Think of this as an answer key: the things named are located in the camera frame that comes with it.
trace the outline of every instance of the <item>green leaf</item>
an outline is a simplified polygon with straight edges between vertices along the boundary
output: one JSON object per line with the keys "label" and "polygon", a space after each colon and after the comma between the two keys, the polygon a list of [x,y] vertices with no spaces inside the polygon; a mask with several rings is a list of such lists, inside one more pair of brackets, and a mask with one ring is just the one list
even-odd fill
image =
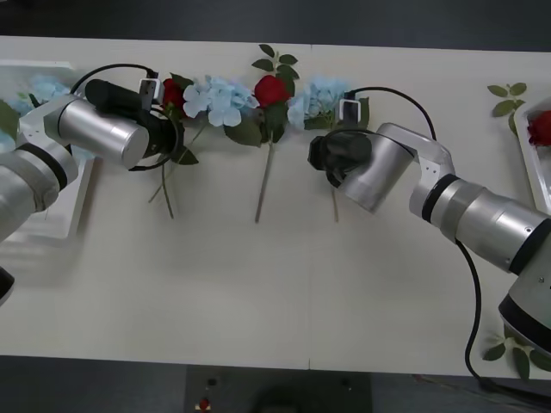
{"label": "green leaf", "polygon": [[184,145],[182,145],[182,147],[177,151],[176,155],[170,157],[170,159],[172,159],[172,162],[177,163],[178,165],[195,165],[199,163],[193,152]]}
{"label": "green leaf", "polygon": [[299,74],[289,65],[277,66],[277,72],[283,76],[291,77],[292,79],[300,79]]}
{"label": "green leaf", "polygon": [[242,116],[241,123],[237,126],[224,126],[224,133],[240,145],[260,146],[262,141],[258,125],[248,116]]}
{"label": "green leaf", "polygon": [[511,337],[515,338],[515,335],[513,334],[511,329],[507,327],[505,324],[503,324],[503,335],[505,336],[505,338],[511,338]]}
{"label": "green leaf", "polygon": [[507,92],[506,88],[502,88],[501,86],[498,86],[497,84],[493,84],[492,86],[488,86],[488,90],[495,95],[499,97],[507,97],[509,95],[509,92]]}
{"label": "green leaf", "polygon": [[294,80],[291,76],[285,76],[281,73],[277,73],[275,77],[279,77],[283,83],[285,83],[285,90],[291,95],[294,96]]}
{"label": "green leaf", "polygon": [[0,100],[0,129],[16,140],[18,125],[19,114],[8,103]]}
{"label": "green leaf", "polygon": [[360,123],[358,123],[358,126],[367,128],[369,124],[369,98],[362,97],[358,101],[360,102]]}
{"label": "green leaf", "polygon": [[270,56],[271,58],[274,58],[276,56],[276,52],[274,52],[274,49],[272,49],[272,47],[270,45],[258,45],[260,47],[260,49],[266,53],[268,56]]}
{"label": "green leaf", "polygon": [[186,77],[182,77],[174,73],[171,73],[170,76],[172,77],[172,80],[176,82],[176,84],[180,86],[182,90],[186,90],[188,86],[194,83],[193,80],[187,79]]}
{"label": "green leaf", "polygon": [[530,351],[530,359],[541,370],[551,372],[551,359],[535,350]]}
{"label": "green leaf", "polygon": [[515,83],[509,88],[509,91],[513,96],[520,96],[526,91],[526,83]]}
{"label": "green leaf", "polygon": [[530,361],[528,356],[521,348],[515,347],[513,349],[513,361],[517,368],[518,375],[522,380],[528,380],[530,377]]}
{"label": "green leaf", "polygon": [[271,60],[260,59],[252,64],[253,67],[260,69],[262,71],[274,71],[274,64]]}
{"label": "green leaf", "polygon": [[298,60],[292,54],[283,54],[279,58],[279,63],[283,63],[284,65],[294,65],[296,62],[298,62]]}
{"label": "green leaf", "polygon": [[331,125],[329,124],[329,121],[324,116],[304,120],[304,128],[307,131],[311,131],[313,129],[329,129],[330,127]]}
{"label": "green leaf", "polygon": [[501,343],[496,347],[489,348],[482,358],[486,361],[495,361],[500,359],[503,354],[505,354],[505,345]]}
{"label": "green leaf", "polygon": [[502,101],[496,105],[492,111],[492,116],[498,118],[499,116],[505,116],[509,114],[515,108],[515,101],[508,100]]}
{"label": "green leaf", "polygon": [[515,113],[514,112],[509,115],[508,122],[509,122],[509,129],[511,129],[511,132],[513,132],[515,134],[515,136],[518,138],[517,125],[515,125]]}
{"label": "green leaf", "polygon": [[279,126],[287,123],[287,105],[285,102],[272,103],[264,109],[268,132],[275,131]]}
{"label": "green leaf", "polygon": [[42,103],[38,102],[38,99],[36,99],[36,96],[33,95],[32,93],[28,94],[28,98],[31,100],[31,103],[33,103],[33,106],[35,108],[38,108],[39,106],[42,105]]}

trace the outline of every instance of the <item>white plastic tray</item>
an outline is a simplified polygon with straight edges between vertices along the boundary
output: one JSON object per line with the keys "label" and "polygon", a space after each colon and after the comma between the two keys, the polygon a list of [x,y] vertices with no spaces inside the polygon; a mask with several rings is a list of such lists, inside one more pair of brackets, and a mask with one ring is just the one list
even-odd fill
{"label": "white plastic tray", "polygon": [[[65,62],[0,60],[0,99],[8,101],[16,99],[19,92],[30,92],[29,80],[38,74],[53,75],[67,85],[73,84],[77,77],[71,65]],[[11,149],[4,147],[0,151]],[[61,246],[71,240],[77,231],[93,164],[93,159],[86,157],[77,157],[77,161],[77,180],[59,194],[47,211],[32,215],[6,241]]]}
{"label": "white plastic tray", "polygon": [[551,97],[523,104],[515,113],[518,139],[536,208],[551,214],[551,147],[533,146],[529,142],[529,120],[551,110]]}

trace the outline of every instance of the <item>flower stem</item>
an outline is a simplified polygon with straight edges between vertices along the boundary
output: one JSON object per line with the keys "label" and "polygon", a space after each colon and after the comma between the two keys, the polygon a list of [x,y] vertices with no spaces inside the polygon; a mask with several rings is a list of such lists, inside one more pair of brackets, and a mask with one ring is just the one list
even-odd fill
{"label": "flower stem", "polygon": [[[188,147],[186,148],[186,150],[182,153],[182,155],[178,158],[178,161],[176,163],[180,163],[183,159],[183,157],[185,157],[186,153],[188,153],[189,151],[189,148],[191,147],[191,145],[197,140],[197,138],[199,138],[199,135],[201,135],[201,133],[203,132],[203,130],[205,129],[205,127],[207,126],[207,122],[203,122],[203,124],[201,125],[201,128],[199,129],[199,131],[197,131],[197,133],[195,134],[195,136],[193,137],[193,139],[191,139],[191,142],[189,143]],[[171,170],[168,175],[165,177],[165,180],[166,179],[169,179],[170,176],[174,173],[174,171],[176,170],[176,168],[174,168],[173,170]],[[158,195],[158,193],[161,191],[161,189],[163,188],[163,184],[161,184],[157,190],[155,191],[155,193],[153,194],[153,196],[147,201],[149,202],[150,204],[153,202],[153,200],[155,199],[155,197]]]}
{"label": "flower stem", "polygon": [[335,222],[338,222],[337,194],[335,193],[335,187],[333,187],[332,185],[331,185],[331,197],[333,199],[333,216],[335,217]]}
{"label": "flower stem", "polygon": [[[335,128],[335,114],[330,115],[329,119],[329,125],[331,127],[331,130]],[[331,184],[331,198],[333,200],[333,217],[335,218],[335,222],[338,223],[338,203],[337,203],[337,194],[335,191],[335,187],[333,187]]]}
{"label": "flower stem", "polygon": [[170,204],[169,193],[166,190],[166,178],[164,176],[164,165],[161,166],[161,179],[163,180],[163,183],[161,185],[163,187],[164,198],[166,199],[166,206],[169,208],[170,219],[174,219],[174,213],[172,213],[172,205]]}
{"label": "flower stem", "polygon": [[257,214],[255,215],[255,223],[260,221],[260,212],[262,211],[262,204],[264,202],[264,196],[266,194],[266,185],[268,184],[269,171],[272,168],[272,162],[274,160],[274,134],[271,133],[268,140],[269,150],[268,159],[266,160],[266,168],[264,169],[264,177],[262,179],[262,187],[260,187],[260,195],[258,196]]}

